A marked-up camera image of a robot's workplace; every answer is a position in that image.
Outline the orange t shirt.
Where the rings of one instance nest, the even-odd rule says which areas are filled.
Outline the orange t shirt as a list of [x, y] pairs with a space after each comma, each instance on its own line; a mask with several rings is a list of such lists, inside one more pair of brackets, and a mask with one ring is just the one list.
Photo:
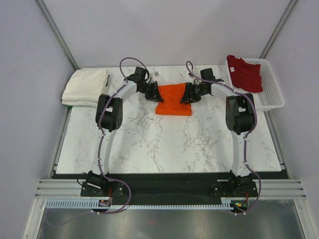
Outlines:
[[185, 92], [186, 83], [159, 86], [159, 93], [163, 102], [159, 102], [155, 109], [157, 115], [191, 116], [191, 104], [180, 101]]

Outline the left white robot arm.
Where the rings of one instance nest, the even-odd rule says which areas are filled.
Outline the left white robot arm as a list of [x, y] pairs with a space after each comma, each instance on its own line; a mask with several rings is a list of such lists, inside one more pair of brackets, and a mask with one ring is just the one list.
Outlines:
[[123, 122], [123, 104], [130, 96], [135, 93], [142, 93], [149, 101], [163, 102], [158, 83], [156, 81], [149, 82], [149, 76], [150, 73], [146, 68], [136, 67], [133, 74], [124, 77], [122, 85], [114, 93], [99, 96], [96, 123], [102, 135], [90, 174], [103, 176], [109, 173], [109, 159], [113, 140]]

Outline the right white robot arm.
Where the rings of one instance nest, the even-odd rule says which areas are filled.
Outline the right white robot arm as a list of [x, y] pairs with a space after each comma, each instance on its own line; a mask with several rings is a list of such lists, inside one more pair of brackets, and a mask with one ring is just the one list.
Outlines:
[[252, 131], [257, 125], [254, 98], [250, 93], [239, 93], [223, 80], [216, 79], [211, 68], [200, 71], [201, 77], [189, 71], [193, 83], [186, 83], [182, 104], [197, 103], [204, 95], [212, 95], [225, 103], [225, 121], [233, 140], [233, 162], [228, 182], [223, 182], [221, 191], [228, 191], [234, 196], [253, 190], [256, 184], [252, 179], [249, 166], [249, 143]]

